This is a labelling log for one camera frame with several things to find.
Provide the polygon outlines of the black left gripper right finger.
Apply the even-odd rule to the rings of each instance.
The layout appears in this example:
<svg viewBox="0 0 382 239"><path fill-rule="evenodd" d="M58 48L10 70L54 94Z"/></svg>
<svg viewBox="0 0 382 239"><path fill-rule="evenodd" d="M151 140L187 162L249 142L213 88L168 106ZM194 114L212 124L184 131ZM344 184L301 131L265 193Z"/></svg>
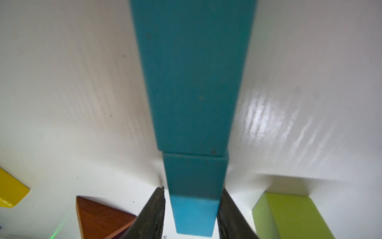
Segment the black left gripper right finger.
<svg viewBox="0 0 382 239"><path fill-rule="evenodd" d="M224 188L217 214L220 239L259 239Z"/></svg>

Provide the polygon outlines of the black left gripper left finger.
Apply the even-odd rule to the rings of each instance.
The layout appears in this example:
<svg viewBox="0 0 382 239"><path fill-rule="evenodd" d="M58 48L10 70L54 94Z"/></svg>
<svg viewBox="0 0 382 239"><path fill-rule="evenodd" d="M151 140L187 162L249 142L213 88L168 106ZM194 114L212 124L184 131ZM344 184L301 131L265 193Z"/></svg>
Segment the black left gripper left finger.
<svg viewBox="0 0 382 239"><path fill-rule="evenodd" d="M121 239L161 239L165 218L165 191L158 187Z"/></svg>

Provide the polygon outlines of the light green cube block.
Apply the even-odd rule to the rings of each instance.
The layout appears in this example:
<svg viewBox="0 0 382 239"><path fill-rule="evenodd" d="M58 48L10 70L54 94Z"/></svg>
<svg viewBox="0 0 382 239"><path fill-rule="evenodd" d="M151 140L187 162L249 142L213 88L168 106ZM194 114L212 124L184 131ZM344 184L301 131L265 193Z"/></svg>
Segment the light green cube block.
<svg viewBox="0 0 382 239"><path fill-rule="evenodd" d="M261 239L333 239L314 202L307 196L265 192L253 211Z"/></svg>

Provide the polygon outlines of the brown wooden block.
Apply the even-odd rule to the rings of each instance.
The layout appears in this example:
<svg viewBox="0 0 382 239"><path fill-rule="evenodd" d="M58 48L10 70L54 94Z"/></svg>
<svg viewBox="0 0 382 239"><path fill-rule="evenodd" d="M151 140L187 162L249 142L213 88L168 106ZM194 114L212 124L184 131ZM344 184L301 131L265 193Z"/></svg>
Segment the brown wooden block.
<svg viewBox="0 0 382 239"><path fill-rule="evenodd" d="M137 216L76 197L76 212L82 239L121 239Z"/></svg>

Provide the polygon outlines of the teal rectangular block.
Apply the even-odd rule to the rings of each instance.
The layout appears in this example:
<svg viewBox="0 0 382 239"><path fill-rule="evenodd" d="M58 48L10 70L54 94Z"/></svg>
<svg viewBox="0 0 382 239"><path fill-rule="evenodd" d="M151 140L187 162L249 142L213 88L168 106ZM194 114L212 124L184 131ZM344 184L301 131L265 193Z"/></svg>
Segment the teal rectangular block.
<svg viewBox="0 0 382 239"><path fill-rule="evenodd" d="M177 233L212 237L228 155L164 153L163 160Z"/></svg>
<svg viewBox="0 0 382 239"><path fill-rule="evenodd" d="M131 1L158 149L227 153L255 1Z"/></svg>

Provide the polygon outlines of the yellow rectangular block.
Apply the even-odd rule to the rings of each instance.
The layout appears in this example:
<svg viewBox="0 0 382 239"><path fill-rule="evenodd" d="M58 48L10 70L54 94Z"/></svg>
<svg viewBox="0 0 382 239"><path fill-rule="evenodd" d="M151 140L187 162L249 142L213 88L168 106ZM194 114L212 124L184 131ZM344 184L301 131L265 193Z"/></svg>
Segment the yellow rectangular block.
<svg viewBox="0 0 382 239"><path fill-rule="evenodd" d="M16 206L30 192L27 186L19 182L2 168L0 178L1 207L12 208Z"/></svg>

